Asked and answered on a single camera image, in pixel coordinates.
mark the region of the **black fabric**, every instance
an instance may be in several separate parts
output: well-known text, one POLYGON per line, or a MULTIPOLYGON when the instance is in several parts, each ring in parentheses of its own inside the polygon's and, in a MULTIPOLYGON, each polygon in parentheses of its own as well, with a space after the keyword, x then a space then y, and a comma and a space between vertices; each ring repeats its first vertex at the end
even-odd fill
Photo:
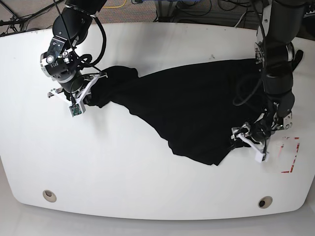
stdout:
POLYGON ((166 139, 174 154, 218 165, 231 150, 231 128, 254 123, 265 108, 262 86, 248 104, 232 104, 236 95, 252 91, 258 70, 255 59, 225 60, 139 78, 134 68, 113 66, 105 70, 109 78, 92 87, 88 105, 123 105, 166 139))

